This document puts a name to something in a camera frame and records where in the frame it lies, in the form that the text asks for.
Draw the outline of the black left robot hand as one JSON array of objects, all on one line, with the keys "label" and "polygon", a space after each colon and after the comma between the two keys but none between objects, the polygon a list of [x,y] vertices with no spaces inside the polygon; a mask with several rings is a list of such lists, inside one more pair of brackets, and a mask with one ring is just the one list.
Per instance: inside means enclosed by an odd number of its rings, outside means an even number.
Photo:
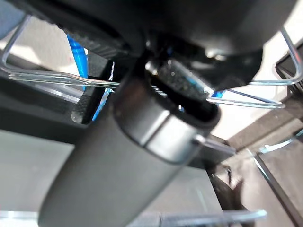
[{"label": "black left robot hand", "polygon": [[255,81],[295,0],[26,0],[31,13],[104,44],[121,75],[43,202],[42,227],[124,227],[202,149],[214,91]]}]

